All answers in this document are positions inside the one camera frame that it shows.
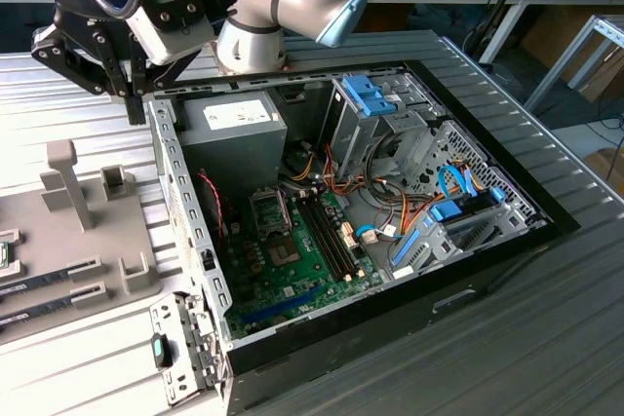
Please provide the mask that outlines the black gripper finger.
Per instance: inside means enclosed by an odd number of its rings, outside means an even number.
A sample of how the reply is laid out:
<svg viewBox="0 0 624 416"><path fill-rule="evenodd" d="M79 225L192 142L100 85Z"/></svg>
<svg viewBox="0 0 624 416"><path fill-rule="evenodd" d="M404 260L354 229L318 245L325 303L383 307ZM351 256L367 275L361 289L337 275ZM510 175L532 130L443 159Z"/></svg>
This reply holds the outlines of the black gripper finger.
<svg viewBox="0 0 624 416"><path fill-rule="evenodd" d="M32 35L31 55L93 95L122 98L129 124L137 123L137 95L102 23L79 23L73 35L53 24L38 28Z"/></svg>
<svg viewBox="0 0 624 416"><path fill-rule="evenodd" d="M133 33L129 34L129 45L132 85L129 95L129 124L144 125L146 118L143 97L173 85L200 52L193 52L169 64L147 66L146 53Z"/></svg>

